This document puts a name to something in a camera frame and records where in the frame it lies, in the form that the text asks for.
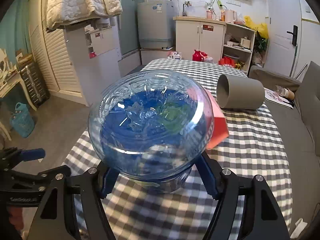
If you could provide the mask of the white open shelf unit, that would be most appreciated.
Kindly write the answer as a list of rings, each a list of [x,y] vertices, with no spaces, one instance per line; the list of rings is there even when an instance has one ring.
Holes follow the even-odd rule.
[[[247,74],[253,56],[256,31],[246,26],[226,23],[225,39],[222,47],[223,57],[240,63],[240,69]]]

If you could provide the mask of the grey sofa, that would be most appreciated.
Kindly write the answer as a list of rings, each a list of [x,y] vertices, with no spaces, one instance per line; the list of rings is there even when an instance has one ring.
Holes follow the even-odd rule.
[[[264,87],[276,86],[294,92],[294,106],[288,108],[266,101],[289,160],[293,189],[293,215],[290,228],[298,219],[308,224],[319,218],[319,65],[310,62],[302,81],[253,66],[250,78]]]

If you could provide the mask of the grey cylindrical cup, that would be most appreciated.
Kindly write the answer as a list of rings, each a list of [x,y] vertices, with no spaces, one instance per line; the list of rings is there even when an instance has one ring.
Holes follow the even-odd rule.
[[[235,75],[220,75],[216,86],[220,108],[257,110],[265,100],[263,84],[255,79]]]

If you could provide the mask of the white quilted jacket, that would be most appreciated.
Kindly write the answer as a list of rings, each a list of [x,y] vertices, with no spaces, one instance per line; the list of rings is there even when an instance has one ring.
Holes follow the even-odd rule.
[[[63,26],[96,18],[111,18],[123,12],[120,0],[47,0],[46,27]]]

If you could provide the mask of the white pink package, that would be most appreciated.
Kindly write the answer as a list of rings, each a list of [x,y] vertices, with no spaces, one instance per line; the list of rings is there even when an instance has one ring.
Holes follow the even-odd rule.
[[[181,53],[179,53],[177,51],[170,51],[168,53],[168,59],[181,60],[182,59],[182,55],[181,55]]]

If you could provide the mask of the red shopping bag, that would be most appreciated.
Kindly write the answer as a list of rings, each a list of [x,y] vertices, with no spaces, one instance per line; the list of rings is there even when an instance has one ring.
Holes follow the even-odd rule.
[[[235,61],[230,57],[224,56],[219,60],[219,65],[235,68]]]

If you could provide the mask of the pink kettle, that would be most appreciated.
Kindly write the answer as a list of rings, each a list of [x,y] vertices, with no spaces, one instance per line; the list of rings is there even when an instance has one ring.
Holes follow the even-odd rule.
[[[237,12],[231,9],[225,10],[225,22],[234,24],[237,20]]]

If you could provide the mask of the white two-door cabinet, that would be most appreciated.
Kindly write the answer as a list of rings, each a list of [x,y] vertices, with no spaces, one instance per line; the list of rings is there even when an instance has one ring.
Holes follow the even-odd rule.
[[[177,16],[175,21],[175,49],[182,59],[191,60],[195,50],[206,53],[214,63],[222,57],[226,23],[201,18]]]

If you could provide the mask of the blue cut bottle cup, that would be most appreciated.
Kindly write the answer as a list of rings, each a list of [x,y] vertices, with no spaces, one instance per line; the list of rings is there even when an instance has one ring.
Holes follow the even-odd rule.
[[[173,70],[146,70],[107,87],[88,132],[99,158],[151,192],[184,184],[210,141],[214,114],[206,90]]]

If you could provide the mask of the grey washing machine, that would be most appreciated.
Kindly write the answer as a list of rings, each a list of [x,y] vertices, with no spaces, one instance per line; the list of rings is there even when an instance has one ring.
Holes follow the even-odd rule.
[[[143,49],[165,49],[174,45],[175,8],[172,1],[153,0],[137,5],[138,36]]]

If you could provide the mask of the white door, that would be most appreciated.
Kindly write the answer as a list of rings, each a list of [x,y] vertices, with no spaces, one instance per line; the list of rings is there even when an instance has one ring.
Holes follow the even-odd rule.
[[[293,25],[298,26],[297,46],[292,45]],[[292,76],[301,37],[299,0],[268,0],[268,48],[264,68]]]

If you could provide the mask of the yellow plastic bag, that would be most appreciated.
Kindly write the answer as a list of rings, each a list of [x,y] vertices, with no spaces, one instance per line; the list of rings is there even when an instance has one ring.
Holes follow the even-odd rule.
[[[249,16],[244,17],[245,26],[257,31],[262,38],[268,39],[268,29],[266,23],[256,24]]]

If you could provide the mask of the magazine on sofa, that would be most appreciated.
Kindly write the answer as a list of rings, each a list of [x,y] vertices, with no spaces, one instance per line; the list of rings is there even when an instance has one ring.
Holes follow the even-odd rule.
[[[265,90],[265,99],[267,101],[278,104],[283,107],[293,109],[293,106],[291,105],[289,100],[287,100],[286,98],[280,96],[278,93],[268,88],[264,88],[264,90]]]

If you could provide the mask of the white grey wardrobe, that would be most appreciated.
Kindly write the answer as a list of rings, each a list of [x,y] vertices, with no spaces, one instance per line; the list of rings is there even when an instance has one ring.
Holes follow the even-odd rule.
[[[94,104],[103,91],[120,79],[116,27],[65,31],[66,47],[86,106]]]

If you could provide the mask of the red thermos jug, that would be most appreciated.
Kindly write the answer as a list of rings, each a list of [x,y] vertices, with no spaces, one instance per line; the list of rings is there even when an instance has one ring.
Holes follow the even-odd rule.
[[[192,55],[192,60],[196,62],[204,62],[204,59],[207,57],[207,54],[200,51],[200,50],[194,50],[194,53]]]

